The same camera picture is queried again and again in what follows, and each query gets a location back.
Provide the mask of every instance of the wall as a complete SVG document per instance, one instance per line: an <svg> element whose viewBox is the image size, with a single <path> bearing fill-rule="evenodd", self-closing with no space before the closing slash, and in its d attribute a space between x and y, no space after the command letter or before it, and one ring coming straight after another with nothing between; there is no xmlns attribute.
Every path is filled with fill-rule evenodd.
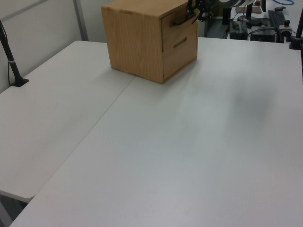
<svg viewBox="0 0 303 227"><path fill-rule="evenodd" d="M47 0L4 21L3 26L21 76L27 75L72 42L81 40L73 0ZM0 45L0 93L9 87L7 64Z"/></svg>
<svg viewBox="0 0 303 227"><path fill-rule="evenodd" d="M106 43L101 6L113 0L80 0L89 41ZM199 36L204 37L204 23L199 24Z"/></svg>

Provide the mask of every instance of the wooden box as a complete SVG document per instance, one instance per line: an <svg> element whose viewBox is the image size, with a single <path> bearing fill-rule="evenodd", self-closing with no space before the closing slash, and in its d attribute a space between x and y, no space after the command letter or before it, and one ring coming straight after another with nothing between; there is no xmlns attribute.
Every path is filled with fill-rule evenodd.
<svg viewBox="0 0 303 227"><path fill-rule="evenodd" d="M111 67L165 83L197 58L198 22L174 26L187 0L116 0L102 7Z"/></svg>

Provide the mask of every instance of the wooden drawer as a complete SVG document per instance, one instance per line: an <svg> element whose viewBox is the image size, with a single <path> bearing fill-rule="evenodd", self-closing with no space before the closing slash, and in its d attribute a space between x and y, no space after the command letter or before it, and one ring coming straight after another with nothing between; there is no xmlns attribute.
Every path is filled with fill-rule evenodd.
<svg viewBox="0 0 303 227"><path fill-rule="evenodd" d="M115 0L102 6L108 54L113 69L165 83L196 59L194 19L188 0Z"/></svg>
<svg viewBox="0 0 303 227"><path fill-rule="evenodd" d="M189 20L174 26L176 14L162 19L162 51L164 80L176 74L197 57L198 23Z"/></svg>

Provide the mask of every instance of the white tabletop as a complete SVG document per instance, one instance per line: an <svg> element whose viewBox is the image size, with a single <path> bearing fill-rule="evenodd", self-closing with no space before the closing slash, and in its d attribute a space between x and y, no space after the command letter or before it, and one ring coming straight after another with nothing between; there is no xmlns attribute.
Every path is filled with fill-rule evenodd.
<svg viewBox="0 0 303 227"><path fill-rule="evenodd" d="M74 42L0 94L0 194L30 201L134 76L107 45Z"/></svg>
<svg viewBox="0 0 303 227"><path fill-rule="evenodd" d="M301 227L302 116L299 51L199 38L165 85L131 82L12 227Z"/></svg>
<svg viewBox="0 0 303 227"><path fill-rule="evenodd" d="M280 2L288 3L285 0L278 0ZM297 31L302 8L303 8L303 1L302 0L294 0L295 4L291 6L285 6L286 9L283 10L284 16L287 20L290 20L290 26L294 31ZM278 3L275 3L273 0L267 0L266 1L266 12L264 13L262 11L261 14L253 13L251 14L252 17L256 18L268 18L268 10L274 10L276 7L280 7L283 5L280 5ZM231 18L234 18L236 15L236 8L232 8L231 11Z"/></svg>

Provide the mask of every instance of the drawer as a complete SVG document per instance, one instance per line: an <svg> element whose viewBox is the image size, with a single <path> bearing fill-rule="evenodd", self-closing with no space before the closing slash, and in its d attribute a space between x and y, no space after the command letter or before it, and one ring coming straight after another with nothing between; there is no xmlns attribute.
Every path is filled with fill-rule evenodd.
<svg viewBox="0 0 303 227"><path fill-rule="evenodd" d="M162 19L164 80L187 66L197 57L198 22L193 19L174 26L175 14Z"/></svg>

